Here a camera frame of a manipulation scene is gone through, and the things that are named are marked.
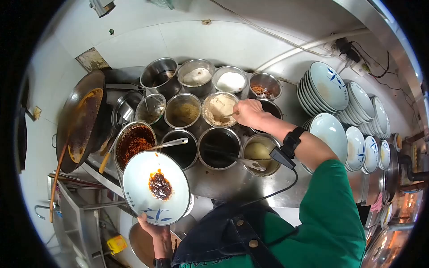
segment salt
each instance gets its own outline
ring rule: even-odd
[[[245,79],[239,73],[226,72],[220,76],[216,86],[220,91],[236,92],[243,89],[244,83]]]

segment yellow container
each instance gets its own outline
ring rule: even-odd
[[[128,247],[127,242],[122,235],[117,235],[107,241],[107,246],[112,250],[112,255],[115,255]]]

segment denim apron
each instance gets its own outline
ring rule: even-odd
[[[271,208],[258,203],[244,207],[228,203],[212,210],[180,243],[173,257],[172,267],[179,268],[186,264],[189,268],[190,263],[204,266],[248,254],[256,268],[282,268],[283,265],[267,246],[283,241],[298,229],[265,245],[265,213],[277,215]]]

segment wooden handle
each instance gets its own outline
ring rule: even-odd
[[[52,212],[54,209],[54,199],[55,199],[55,191],[57,190],[57,181],[58,181],[58,175],[60,174],[60,167],[61,167],[61,163],[63,162],[64,159],[64,155],[66,153],[67,150],[67,146],[69,145],[69,140],[67,139],[66,143],[64,144],[63,150],[61,151],[61,155],[60,158],[58,159],[58,166],[57,166],[57,171],[55,172],[55,178],[54,178],[54,183],[52,185],[52,190],[51,190],[51,203],[49,204],[49,221],[52,223]]]
[[[98,172],[100,174],[103,174],[104,169],[106,168],[106,165],[107,165],[107,161],[109,160],[109,157],[110,157],[110,153],[107,152],[106,155],[104,156],[104,159],[103,159],[103,162],[101,163],[100,168],[98,169]]]

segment wrist strap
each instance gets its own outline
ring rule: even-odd
[[[280,148],[290,159],[295,158],[295,149],[301,143],[301,139],[299,137],[304,133],[304,131],[305,129],[298,126],[292,132],[289,132],[284,138],[283,146]]]
[[[154,266],[155,268],[171,268],[171,260],[165,258],[154,258]]]

